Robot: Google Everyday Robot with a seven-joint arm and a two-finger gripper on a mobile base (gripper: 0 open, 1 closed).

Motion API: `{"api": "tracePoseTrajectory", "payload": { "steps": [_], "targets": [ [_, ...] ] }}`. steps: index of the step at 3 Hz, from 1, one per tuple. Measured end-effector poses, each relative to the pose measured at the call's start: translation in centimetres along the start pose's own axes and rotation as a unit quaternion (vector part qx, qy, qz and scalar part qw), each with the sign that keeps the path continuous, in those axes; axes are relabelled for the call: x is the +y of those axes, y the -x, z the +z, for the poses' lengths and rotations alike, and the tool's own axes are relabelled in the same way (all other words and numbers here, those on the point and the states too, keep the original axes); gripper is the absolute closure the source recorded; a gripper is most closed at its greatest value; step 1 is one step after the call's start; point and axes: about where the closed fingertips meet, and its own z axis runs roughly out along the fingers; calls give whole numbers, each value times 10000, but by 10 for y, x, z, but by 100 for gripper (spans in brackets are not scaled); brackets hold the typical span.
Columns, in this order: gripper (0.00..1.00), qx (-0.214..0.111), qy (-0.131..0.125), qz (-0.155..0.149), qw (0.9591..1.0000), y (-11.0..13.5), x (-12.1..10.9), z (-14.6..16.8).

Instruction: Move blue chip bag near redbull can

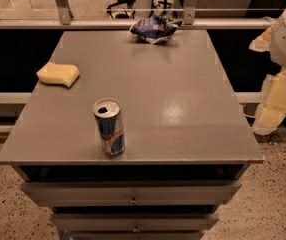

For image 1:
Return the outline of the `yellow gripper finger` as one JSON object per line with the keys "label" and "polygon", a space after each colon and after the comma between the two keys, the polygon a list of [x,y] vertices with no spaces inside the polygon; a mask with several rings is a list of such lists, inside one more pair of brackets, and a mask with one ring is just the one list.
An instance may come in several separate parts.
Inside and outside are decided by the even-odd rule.
{"label": "yellow gripper finger", "polygon": [[268,74],[261,88],[260,103],[255,112],[253,132],[269,135],[286,117],[286,68],[276,76]]}
{"label": "yellow gripper finger", "polygon": [[256,52],[268,52],[270,50],[271,32],[273,27],[267,28],[261,35],[255,38],[249,45],[249,49]]}

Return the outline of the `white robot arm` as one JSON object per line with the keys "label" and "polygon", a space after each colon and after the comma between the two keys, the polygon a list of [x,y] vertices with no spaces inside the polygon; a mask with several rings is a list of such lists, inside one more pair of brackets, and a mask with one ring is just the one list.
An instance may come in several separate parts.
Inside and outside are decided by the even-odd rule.
{"label": "white robot arm", "polygon": [[271,61],[281,66],[279,73],[268,74],[263,81],[252,126],[254,133],[269,135],[286,117],[286,9],[271,27],[250,43],[249,49],[268,51]]}

